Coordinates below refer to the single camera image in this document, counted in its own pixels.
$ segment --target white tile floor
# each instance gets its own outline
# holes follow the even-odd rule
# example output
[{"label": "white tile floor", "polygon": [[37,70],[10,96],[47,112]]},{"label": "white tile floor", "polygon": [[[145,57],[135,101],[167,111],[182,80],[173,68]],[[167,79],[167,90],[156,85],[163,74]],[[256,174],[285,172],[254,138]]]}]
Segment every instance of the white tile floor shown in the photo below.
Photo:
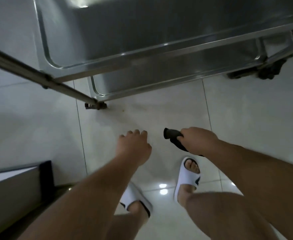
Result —
[{"label": "white tile floor", "polygon": [[[25,50],[19,58],[37,67],[32,36],[10,41],[22,42]],[[10,47],[19,46],[3,50],[15,54]],[[86,79],[74,84],[88,94]],[[110,101],[108,107],[85,110],[82,102],[0,71],[0,168],[52,160],[57,185],[80,181],[114,156],[119,134],[148,130],[153,152],[132,180],[153,204],[154,214],[137,239],[174,240],[207,237],[173,202],[180,160],[186,153],[164,140],[165,127],[212,127],[223,140],[293,163],[293,58],[274,80],[216,76]],[[210,161],[198,160],[199,192],[240,193]],[[160,194],[163,183],[166,195]]]}]

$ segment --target metal rod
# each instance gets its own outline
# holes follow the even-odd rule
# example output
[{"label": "metal rod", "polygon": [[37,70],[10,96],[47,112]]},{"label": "metal rod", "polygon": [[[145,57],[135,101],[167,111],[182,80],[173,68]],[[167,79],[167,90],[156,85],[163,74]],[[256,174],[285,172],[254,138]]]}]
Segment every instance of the metal rod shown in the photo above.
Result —
[{"label": "metal rod", "polygon": [[274,55],[270,56],[263,65],[261,65],[259,68],[263,68],[269,64],[272,64],[282,58],[288,57],[289,55],[293,54],[293,44],[290,46],[284,48],[283,50],[275,53]]},{"label": "metal rod", "polygon": [[63,83],[54,81],[54,79],[45,73],[42,73],[7,54],[0,51],[0,69],[23,77],[29,81],[42,85],[44,88],[51,88],[57,92],[63,93],[77,100],[81,100],[90,105],[96,105],[97,100],[71,88]]}]

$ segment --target leg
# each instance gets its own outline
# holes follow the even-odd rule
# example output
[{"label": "leg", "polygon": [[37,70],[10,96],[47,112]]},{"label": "leg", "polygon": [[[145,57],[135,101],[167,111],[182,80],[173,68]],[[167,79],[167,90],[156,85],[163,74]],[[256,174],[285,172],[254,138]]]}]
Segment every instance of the leg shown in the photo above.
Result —
[{"label": "leg", "polygon": [[[192,161],[187,161],[185,167],[199,172]],[[269,223],[243,196],[227,192],[193,193],[194,190],[192,185],[181,185],[178,202],[211,239],[278,239]]]},{"label": "leg", "polygon": [[112,219],[105,240],[133,240],[149,216],[139,201],[128,207],[129,214],[117,215]]}]

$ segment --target forearm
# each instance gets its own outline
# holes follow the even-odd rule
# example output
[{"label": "forearm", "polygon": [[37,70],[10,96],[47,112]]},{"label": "forearm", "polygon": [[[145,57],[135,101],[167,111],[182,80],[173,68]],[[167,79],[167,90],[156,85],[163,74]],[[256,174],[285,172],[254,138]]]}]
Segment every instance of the forearm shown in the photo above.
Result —
[{"label": "forearm", "polygon": [[204,155],[273,226],[293,239],[292,164],[220,140]]},{"label": "forearm", "polygon": [[115,157],[56,201],[22,239],[103,239],[110,219],[138,168],[130,156]]}]

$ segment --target hand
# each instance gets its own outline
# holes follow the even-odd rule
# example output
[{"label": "hand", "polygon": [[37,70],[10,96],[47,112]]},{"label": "hand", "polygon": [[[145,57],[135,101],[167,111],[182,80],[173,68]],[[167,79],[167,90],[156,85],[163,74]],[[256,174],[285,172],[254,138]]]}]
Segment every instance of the hand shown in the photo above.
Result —
[{"label": "hand", "polygon": [[207,129],[190,127],[188,129],[182,129],[181,133],[183,137],[178,136],[177,139],[194,155],[205,154],[208,149],[214,147],[216,142],[219,141],[216,134]]},{"label": "hand", "polygon": [[152,147],[147,142],[147,131],[136,129],[134,132],[128,131],[127,135],[120,135],[116,146],[116,156],[134,158],[138,165],[144,164],[150,157]]}]

